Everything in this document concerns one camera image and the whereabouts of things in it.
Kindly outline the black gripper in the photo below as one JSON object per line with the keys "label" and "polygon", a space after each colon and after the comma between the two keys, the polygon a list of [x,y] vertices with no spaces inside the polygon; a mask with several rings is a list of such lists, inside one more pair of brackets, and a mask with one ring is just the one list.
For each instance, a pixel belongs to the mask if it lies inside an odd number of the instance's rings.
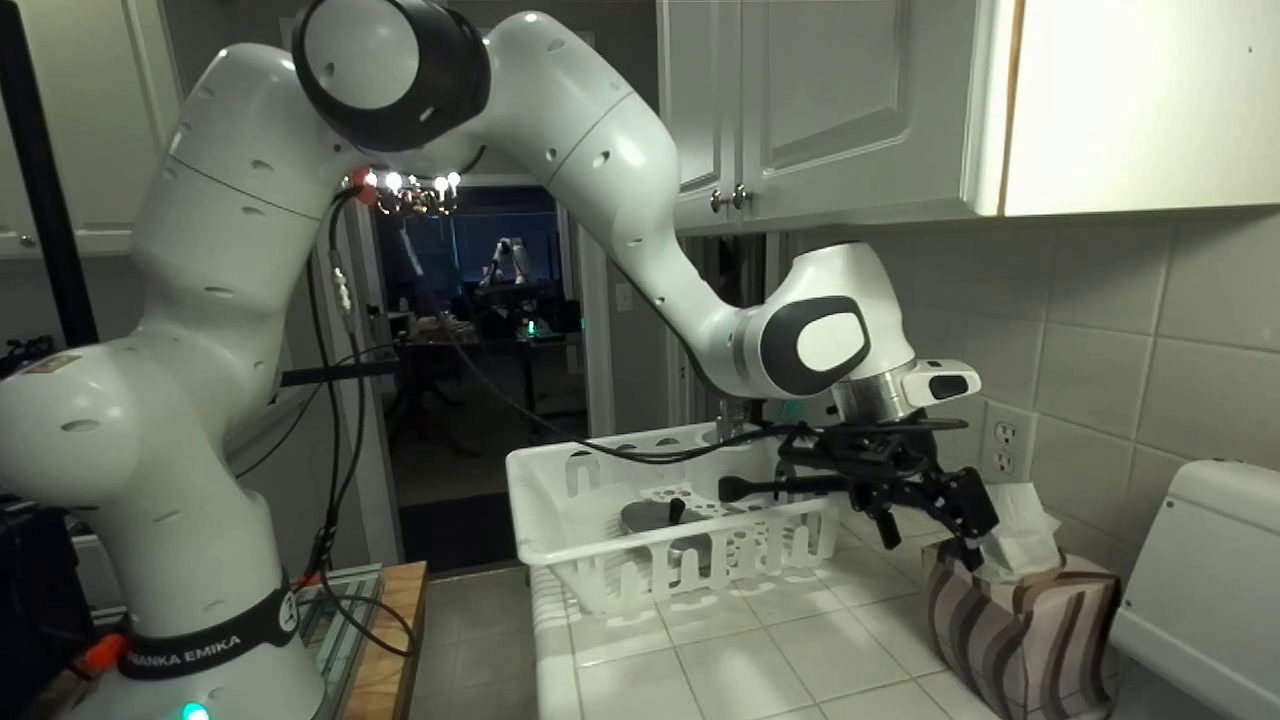
{"label": "black gripper", "polygon": [[879,545],[900,550],[900,525],[889,504],[921,509],[947,528],[945,550],[977,573],[979,541],[1001,511],[977,470],[945,470],[935,438],[958,431],[958,421],[841,421],[779,446],[779,471],[796,492],[849,492],[866,509]]}

